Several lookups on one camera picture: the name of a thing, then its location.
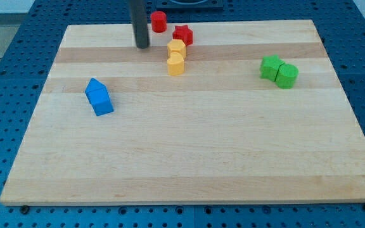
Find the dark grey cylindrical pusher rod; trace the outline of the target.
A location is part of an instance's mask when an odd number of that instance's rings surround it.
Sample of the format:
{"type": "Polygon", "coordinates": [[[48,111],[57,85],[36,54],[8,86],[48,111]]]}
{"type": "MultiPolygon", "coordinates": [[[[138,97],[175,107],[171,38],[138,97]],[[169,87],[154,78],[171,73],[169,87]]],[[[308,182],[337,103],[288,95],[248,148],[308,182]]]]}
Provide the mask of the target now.
{"type": "Polygon", "coordinates": [[[143,0],[128,0],[128,5],[136,47],[146,49],[150,46],[150,38],[145,2],[143,0]]]}

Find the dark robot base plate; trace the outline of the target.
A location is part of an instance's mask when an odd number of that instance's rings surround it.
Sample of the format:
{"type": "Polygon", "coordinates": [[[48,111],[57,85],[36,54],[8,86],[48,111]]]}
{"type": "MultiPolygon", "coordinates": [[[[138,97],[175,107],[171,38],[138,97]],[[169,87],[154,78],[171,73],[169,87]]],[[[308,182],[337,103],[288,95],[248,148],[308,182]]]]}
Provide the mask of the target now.
{"type": "Polygon", "coordinates": [[[154,3],[161,10],[222,9],[224,0],[155,0],[154,3]]]}

